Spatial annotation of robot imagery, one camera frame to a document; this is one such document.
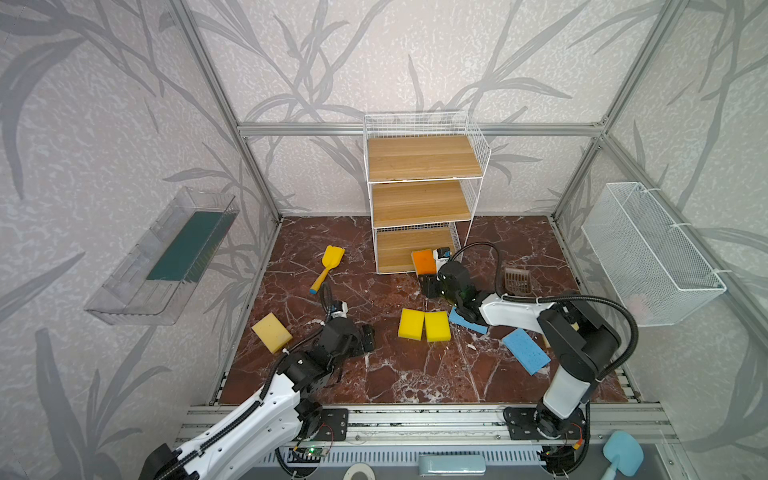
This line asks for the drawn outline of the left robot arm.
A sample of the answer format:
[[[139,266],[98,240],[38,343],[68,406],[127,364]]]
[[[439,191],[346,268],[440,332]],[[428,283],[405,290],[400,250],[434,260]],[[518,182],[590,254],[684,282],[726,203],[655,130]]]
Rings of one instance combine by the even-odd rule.
[[[371,352],[374,342],[373,327],[349,319],[346,303],[333,298],[329,284],[320,287],[319,299],[321,326],[279,355],[256,393],[180,447],[160,445],[139,477],[238,479],[279,447],[315,435],[322,414],[315,394],[346,360]]]

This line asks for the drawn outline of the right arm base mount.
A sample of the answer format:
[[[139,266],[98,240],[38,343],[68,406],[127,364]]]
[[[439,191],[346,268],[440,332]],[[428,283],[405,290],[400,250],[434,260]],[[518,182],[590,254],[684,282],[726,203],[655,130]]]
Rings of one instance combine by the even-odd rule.
[[[585,411],[577,407],[562,419],[543,405],[506,407],[503,420],[511,440],[552,440],[555,442],[580,440],[587,425]]]

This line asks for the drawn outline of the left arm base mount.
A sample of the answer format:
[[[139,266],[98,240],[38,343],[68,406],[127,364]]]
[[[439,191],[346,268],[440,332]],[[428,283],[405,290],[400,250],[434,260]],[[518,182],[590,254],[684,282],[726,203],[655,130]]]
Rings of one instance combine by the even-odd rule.
[[[350,411],[347,408],[321,408],[306,419],[298,420],[298,428],[290,442],[313,440],[336,442],[347,438]]]

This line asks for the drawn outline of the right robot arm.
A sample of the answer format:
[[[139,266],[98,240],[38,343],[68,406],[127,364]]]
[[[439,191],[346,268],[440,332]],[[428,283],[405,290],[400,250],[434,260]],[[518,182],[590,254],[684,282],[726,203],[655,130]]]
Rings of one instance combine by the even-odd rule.
[[[608,298],[578,293],[554,297],[521,297],[506,293],[502,285],[502,256],[496,254],[491,290],[476,287],[460,257],[478,242],[453,252],[448,247],[411,254],[419,275],[426,275],[429,298],[440,297],[451,306],[451,316],[480,330],[509,327],[509,338],[529,344],[532,332],[549,342],[559,367],[539,400],[533,422],[550,439],[559,438],[573,422],[575,412],[588,405],[598,384],[634,353],[639,326],[622,304]]]

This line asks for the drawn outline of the yellow foam sponge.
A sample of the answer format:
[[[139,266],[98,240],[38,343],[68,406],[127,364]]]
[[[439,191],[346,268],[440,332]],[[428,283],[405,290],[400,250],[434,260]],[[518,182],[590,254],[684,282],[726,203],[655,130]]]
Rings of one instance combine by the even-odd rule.
[[[419,310],[404,308],[398,327],[398,337],[420,341],[424,329],[425,313]]]
[[[424,322],[428,342],[446,342],[451,340],[451,328],[447,312],[426,312]]]

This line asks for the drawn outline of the beige orange scrub sponge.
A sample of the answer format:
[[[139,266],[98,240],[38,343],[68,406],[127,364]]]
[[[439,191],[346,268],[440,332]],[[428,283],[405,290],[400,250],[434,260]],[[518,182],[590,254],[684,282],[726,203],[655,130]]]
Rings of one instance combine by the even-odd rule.
[[[437,273],[437,261],[433,250],[413,251],[411,253],[411,260],[414,271],[418,276],[435,275]]]

